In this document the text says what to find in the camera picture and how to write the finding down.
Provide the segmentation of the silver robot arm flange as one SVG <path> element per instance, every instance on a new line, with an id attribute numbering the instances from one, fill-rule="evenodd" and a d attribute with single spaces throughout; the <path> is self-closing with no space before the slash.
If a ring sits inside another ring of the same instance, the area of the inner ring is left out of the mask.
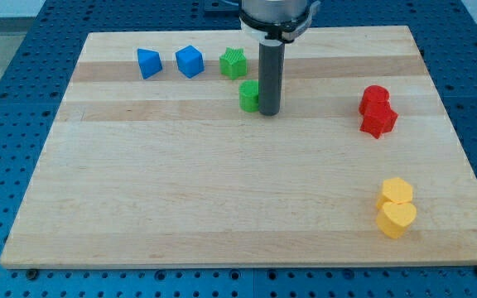
<path id="1" fill-rule="evenodd" d="M 309 0 L 242 0 L 241 28 L 265 46 L 292 43 L 311 26 L 320 5 Z"/>

